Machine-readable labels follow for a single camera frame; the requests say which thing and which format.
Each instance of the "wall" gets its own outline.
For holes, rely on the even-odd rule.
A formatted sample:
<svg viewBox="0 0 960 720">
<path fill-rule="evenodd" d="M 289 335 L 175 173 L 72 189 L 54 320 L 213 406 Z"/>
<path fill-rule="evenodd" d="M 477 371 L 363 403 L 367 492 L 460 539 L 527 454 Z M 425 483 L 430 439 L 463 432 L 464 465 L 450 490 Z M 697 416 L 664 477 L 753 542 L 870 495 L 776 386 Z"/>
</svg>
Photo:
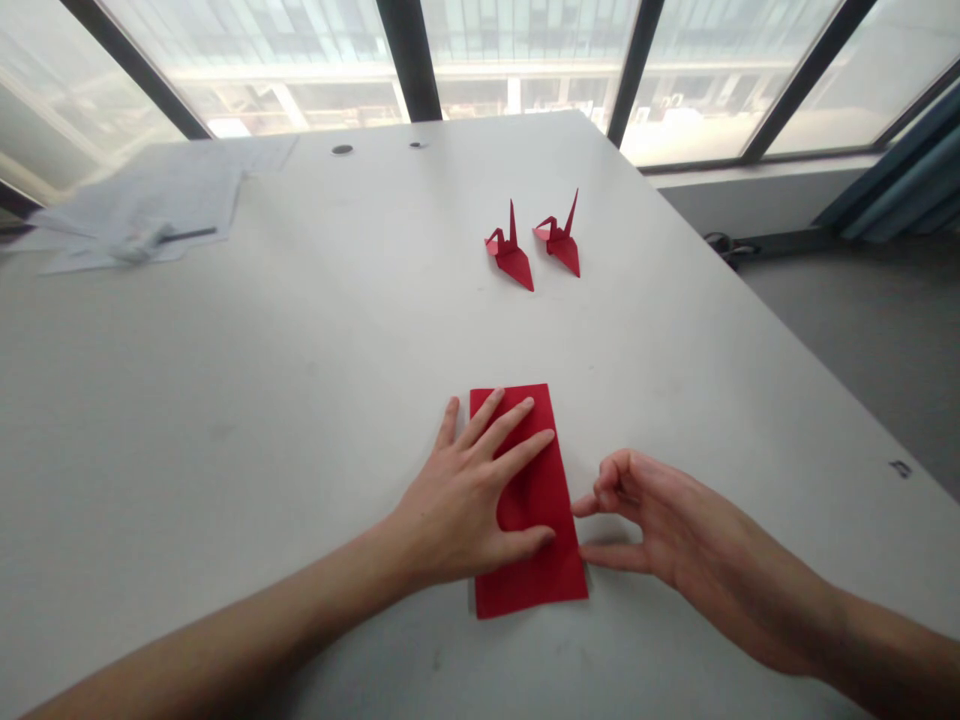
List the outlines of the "wall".
<svg viewBox="0 0 960 720">
<path fill-rule="evenodd" d="M 759 165 L 648 178 L 701 235 L 734 238 L 809 228 L 879 156 Z"/>
</svg>

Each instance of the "table surface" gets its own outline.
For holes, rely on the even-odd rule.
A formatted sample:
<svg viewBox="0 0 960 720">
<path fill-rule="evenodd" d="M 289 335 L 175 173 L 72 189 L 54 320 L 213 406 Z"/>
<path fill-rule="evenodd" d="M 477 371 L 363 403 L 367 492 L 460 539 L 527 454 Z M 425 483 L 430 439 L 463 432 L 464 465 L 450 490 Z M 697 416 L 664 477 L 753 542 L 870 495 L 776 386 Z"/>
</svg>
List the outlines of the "table surface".
<svg viewBox="0 0 960 720">
<path fill-rule="evenodd" d="M 581 279 L 530 232 L 578 187 Z M 535 293 L 484 250 L 511 198 Z M 960 635 L 958 506 L 578 113 L 304 135 L 245 181 L 225 243 L 38 278 L 47 257 L 0 268 L 0 716 L 350 539 L 416 475 L 447 397 L 498 384 L 550 384 L 571 496 L 642 449 L 829 580 Z M 466 582 L 411 597 L 270 715 L 859 712 L 652 578 L 589 582 L 485 622 Z"/>
</svg>

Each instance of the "window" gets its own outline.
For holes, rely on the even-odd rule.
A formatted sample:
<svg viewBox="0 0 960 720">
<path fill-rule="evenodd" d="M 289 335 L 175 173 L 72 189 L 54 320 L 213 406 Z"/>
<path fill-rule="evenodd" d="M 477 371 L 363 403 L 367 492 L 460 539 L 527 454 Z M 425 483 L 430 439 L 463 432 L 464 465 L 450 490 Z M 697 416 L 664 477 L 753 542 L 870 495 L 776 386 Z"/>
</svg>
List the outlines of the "window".
<svg viewBox="0 0 960 720">
<path fill-rule="evenodd" d="M 960 83 L 957 0 L 66 5 L 80 22 L 58 0 L 0 5 L 0 181 L 41 203 L 202 126 L 226 138 L 409 122 L 401 78 L 418 119 L 579 111 L 661 172 L 882 150 Z M 622 82 L 629 47 L 646 60 Z"/>
<path fill-rule="evenodd" d="M 218 137 L 407 119 L 376 0 L 101 2 Z"/>
<path fill-rule="evenodd" d="M 606 132 L 637 0 L 422 0 L 445 119 L 579 110 Z"/>
<path fill-rule="evenodd" d="M 958 55 L 956 0 L 880 0 L 769 152 L 872 143 Z"/>
<path fill-rule="evenodd" d="M 836 5 L 666 0 L 623 154 L 640 166 L 738 157 Z"/>
<path fill-rule="evenodd" d="M 65 200 L 154 142 L 183 140 L 58 0 L 0 3 L 0 177 Z"/>
</svg>

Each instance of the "origami crane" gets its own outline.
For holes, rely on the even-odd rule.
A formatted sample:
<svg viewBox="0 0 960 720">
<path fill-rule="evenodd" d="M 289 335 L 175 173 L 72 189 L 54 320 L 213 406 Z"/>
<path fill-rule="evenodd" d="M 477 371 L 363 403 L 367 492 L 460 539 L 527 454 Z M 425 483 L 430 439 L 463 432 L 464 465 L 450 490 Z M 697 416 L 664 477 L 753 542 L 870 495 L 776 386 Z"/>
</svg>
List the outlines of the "origami crane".
<svg viewBox="0 0 960 720">
<path fill-rule="evenodd" d="M 580 195 L 579 189 L 573 196 L 573 207 L 570 208 L 570 216 L 567 218 L 566 227 L 560 228 L 557 225 L 557 219 L 551 215 L 537 225 L 533 232 L 547 243 L 547 252 L 550 255 L 556 255 L 557 259 L 570 268 L 574 275 L 580 277 L 580 255 L 577 252 L 576 241 L 570 236 L 570 228 L 573 226 L 573 211 L 577 209 L 578 195 Z"/>
<path fill-rule="evenodd" d="M 510 201 L 510 239 L 504 240 L 503 230 L 497 228 L 485 242 L 487 252 L 497 259 L 497 267 L 533 292 L 530 260 L 517 245 L 517 223 L 513 219 L 513 200 Z"/>
</svg>

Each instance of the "curtain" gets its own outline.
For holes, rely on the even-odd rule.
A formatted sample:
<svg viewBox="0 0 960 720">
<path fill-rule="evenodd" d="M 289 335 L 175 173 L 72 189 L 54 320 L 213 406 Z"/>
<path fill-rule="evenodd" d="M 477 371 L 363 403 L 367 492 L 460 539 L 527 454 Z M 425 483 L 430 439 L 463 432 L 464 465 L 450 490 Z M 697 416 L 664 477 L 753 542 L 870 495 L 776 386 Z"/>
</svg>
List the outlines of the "curtain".
<svg viewBox="0 0 960 720">
<path fill-rule="evenodd" d="M 841 237 L 887 242 L 960 226 L 960 84 L 814 220 Z"/>
</svg>

